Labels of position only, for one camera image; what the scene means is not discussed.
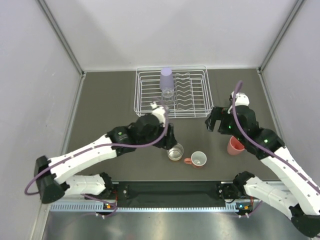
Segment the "pink plastic cup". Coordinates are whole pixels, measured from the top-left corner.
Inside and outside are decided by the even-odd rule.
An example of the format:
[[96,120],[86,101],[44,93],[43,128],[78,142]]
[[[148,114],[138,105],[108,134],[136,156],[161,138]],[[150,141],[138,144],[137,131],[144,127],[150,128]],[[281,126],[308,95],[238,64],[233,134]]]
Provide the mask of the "pink plastic cup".
[[227,153],[231,156],[236,156],[242,153],[245,150],[245,147],[241,144],[241,142],[232,136],[229,139],[228,145],[227,145]]

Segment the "clear plastic cup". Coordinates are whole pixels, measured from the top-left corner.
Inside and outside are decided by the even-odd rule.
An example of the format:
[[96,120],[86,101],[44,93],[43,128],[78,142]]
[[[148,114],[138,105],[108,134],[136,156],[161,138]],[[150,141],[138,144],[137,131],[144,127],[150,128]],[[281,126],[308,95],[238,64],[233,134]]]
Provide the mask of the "clear plastic cup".
[[161,90],[160,102],[166,106],[173,106],[175,104],[175,91],[173,88],[164,88]]

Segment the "pink handled mug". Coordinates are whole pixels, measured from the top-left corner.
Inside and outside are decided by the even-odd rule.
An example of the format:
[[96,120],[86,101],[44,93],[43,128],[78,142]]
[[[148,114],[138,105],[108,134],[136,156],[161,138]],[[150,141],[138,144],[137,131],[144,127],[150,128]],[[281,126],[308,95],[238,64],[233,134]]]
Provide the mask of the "pink handled mug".
[[202,151],[195,151],[191,154],[191,157],[185,158],[183,162],[192,165],[194,168],[201,168],[207,163],[207,156]]

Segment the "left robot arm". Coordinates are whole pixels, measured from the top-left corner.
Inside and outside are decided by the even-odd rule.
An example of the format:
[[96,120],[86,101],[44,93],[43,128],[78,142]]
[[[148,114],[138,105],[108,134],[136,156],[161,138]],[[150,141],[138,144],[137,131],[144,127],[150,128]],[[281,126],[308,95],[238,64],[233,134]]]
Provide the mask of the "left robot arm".
[[50,204],[68,195],[103,199],[113,194],[109,175],[79,173],[102,161],[154,146],[169,150],[177,144],[174,126],[148,113],[127,126],[117,126],[88,145],[58,157],[41,156],[35,161],[34,177],[40,200]]

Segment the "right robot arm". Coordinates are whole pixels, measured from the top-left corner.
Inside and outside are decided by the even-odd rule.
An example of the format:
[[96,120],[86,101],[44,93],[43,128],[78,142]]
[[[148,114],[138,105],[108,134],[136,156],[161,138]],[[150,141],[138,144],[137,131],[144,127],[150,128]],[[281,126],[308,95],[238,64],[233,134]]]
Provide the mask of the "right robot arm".
[[213,131],[235,137],[287,187],[288,192],[271,186],[244,171],[233,179],[238,198],[257,198],[283,213],[295,228],[309,238],[320,236],[320,188],[294,160],[284,141],[271,129],[259,126],[255,112],[248,106],[236,108],[236,116],[226,107],[214,107],[205,121]]

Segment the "lavender plastic cup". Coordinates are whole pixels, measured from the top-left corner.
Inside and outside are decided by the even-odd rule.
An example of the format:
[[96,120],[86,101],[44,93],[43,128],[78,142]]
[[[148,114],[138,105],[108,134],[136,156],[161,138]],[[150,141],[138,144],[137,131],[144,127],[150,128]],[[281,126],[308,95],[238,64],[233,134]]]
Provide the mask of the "lavender plastic cup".
[[160,89],[173,89],[174,88],[174,78],[172,69],[169,67],[164,67],[160,71],[160,80],[159,80]]

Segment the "steel insulated tumbler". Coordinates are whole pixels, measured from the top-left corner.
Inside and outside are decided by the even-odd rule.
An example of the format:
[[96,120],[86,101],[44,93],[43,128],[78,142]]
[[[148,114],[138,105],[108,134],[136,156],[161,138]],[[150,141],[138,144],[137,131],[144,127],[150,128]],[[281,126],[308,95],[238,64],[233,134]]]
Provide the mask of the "steel insulated tumbler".
[[175,146],[167,150],[167,156],[171,161],[179,161],[184,154],[184,148],[177,143]]

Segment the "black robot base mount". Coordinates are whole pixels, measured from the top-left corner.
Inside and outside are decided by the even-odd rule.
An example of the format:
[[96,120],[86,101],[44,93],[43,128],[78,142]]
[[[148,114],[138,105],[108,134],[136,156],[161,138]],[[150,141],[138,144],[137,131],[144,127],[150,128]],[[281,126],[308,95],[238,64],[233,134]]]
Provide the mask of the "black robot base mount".
[[124,208],[222,207],[235,203],[237,217],[249,217],[259,200],[240,193],[227,181],[120,181],[114,184],[109,200]]

